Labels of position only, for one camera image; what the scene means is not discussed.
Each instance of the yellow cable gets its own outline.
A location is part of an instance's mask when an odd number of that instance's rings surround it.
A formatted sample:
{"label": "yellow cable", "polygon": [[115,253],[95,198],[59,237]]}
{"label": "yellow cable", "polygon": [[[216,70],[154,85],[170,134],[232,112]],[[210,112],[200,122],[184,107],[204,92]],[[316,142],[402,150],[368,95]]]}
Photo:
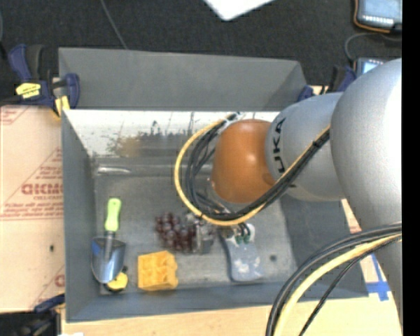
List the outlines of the yellow cable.
{"label": "yellow cable", "polygon": [[339,265],[356,258],[357,256],[361,256],[364,253],[372,250],[374,247],[381,245],[389,240],[399,238],[400,234],[393,235],[390,237],[381,238],[376,241],[371,241],[367,244],[363,244],[357,246],[355,249],[347,251],[346,253],[332,259],[331,261],[327,262],[326,264],[319,267],[316,271],[312,272],[294,291],[294,293],[290,296],[287,303],[284,305],[281,313],[279,315],[279,320],[277,321],[276,328],[274,331],[274,336],[282,336],[284,335],[284,329],[286,326],[286,321],[291,314],[291,309],[297,304],[298,300],[302,297],[305,291],[314,284],[317,280],[319,280],[323,275],[327,272],[335,269]]}
{"label": "yellow cable", "polygon": [[[244,214],[243,216],[240,216],[237,219],[234,220],[218,220],[218,219],[214,219],[208,215],[205,215],[202,211],[200,211],[195,205],[193,205],[192,202],[190,202],[190,200],[188,200],[188,198],[186,197],[185,193],[183,192],[182,186],[181,186],[181,179],[179,176],[179,172],[181,170],[181,163],[182,163],[182,159],[183,156],[185,155],[186,151],[188,150],[188,148],[191,146],[191,144],[198,139],[200,136],[202,136],[204,133],[206,133],[207,131],[211,130],[213,127],[217,126],[219,123],[223,122],[225,119],[221,119],[221,120],[217,120],[216,122],[211,123],[210,125],[207,125],[206,127],[200,129],[199,131],[197,131],[196,133],[194,133],[189,140],[187,140],[185,142],[185,144],[183,145],[182,149],[180,150],[177,159],[176,159],[176,164],[174,166],[174,185],[176,186],[176,190],[178,193],[178,196],[182,199],[182,202],[189,208],[189,210],[191,210],[194,214],[196,214],[197,216],[201,217],[202,219],[208,221],[209,223],[215,224],[215,225],[219,225],[219,226],[231,226],[231,225],[237,225],[240,223],[243,223],[245,221],[247,221],[248,219],[252,218],[253,216],[255,216],[261,209],[263,209],[263,207],[265,206],[266,203],[261,204],[260,206],[257,206],[255,209],[252,209],[250,212],[248,212],[247,214]],[[324,134],[325,132],[327,132],[330,129],[330,125],[328,125],[326,128],[323,129],[323,131],[316,137],[316,140],[319,139],[319,137]],[[298,163],[298,161],[300,160],[300,158],[302,158],[302,156],[312,147],[312,143],[308,145],[308,147],[305,148],[305,150],[302,152],[301,155],[299,155],[299,157],[292,163],[292,165],[280,176],[280,178],[275,182],[275,184],[277,184],[282,178],[284,178],[289,171],[294,167],[294,165],[296,163]]]}

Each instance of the black floor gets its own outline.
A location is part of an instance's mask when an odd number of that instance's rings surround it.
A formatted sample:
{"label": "black floor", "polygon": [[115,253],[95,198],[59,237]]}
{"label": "black floor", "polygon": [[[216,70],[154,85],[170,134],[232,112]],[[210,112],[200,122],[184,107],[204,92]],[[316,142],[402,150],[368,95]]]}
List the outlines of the black floor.
{"label": "black floor", "polygon": [[[273,57],[301,63],[309,84],[328,84],[335,65],[346,66],[344,42],[363,32],[351,21],[351,0],[277,0],[230,22],[201,0],[105,0],[129,49]],[[0,0],[3,45],[45,45],[43,70],[57,69],[57,48],[122,48],[99,0]],[[401,43],[357,38],[353,56],[394,58]],[[15,77],[0,57],[0,99]],[[31,315],[0,315],[0,335]]]}

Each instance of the green handle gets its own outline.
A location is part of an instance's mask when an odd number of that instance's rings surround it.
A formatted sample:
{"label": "green handle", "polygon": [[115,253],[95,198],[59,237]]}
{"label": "green handle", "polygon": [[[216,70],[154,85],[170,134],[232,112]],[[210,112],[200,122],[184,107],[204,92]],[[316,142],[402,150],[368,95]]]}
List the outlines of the green handle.
{"label": "green handle", "polygon": [[104,222],[104,229],[108,232],[116,232],[118,230],[118,218],[120,217],[121,200],[111,198],[107,202],[107,218]]}

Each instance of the cardboard sheet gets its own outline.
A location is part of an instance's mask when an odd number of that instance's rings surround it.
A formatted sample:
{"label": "cardboard sheet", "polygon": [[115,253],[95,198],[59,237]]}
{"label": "cardboard sheet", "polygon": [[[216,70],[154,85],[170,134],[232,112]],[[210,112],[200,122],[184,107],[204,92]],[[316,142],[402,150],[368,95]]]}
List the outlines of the cardboard sheet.
{"label": "cardboard sheet", "polygon": [[47,108],[0,110],[0,313],[64,291],[60,137]]}

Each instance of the electronic device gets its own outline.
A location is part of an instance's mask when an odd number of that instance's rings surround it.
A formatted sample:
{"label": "electronic device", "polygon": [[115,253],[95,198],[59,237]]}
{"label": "electronic device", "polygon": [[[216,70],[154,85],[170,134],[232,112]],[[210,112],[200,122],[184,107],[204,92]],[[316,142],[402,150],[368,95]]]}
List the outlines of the electronic device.
{"label": "electronic device", "polygon": [[356,76],[361,76],[371,69],[384,64],[385,62],[385,59],[377,59],[374,57],[359,57],[353,63],[353,69],[355,70]]}
{"label": "electronic device", "polygon": [[376,32],[401,32],[403,0],[355,0],[353,21]]}

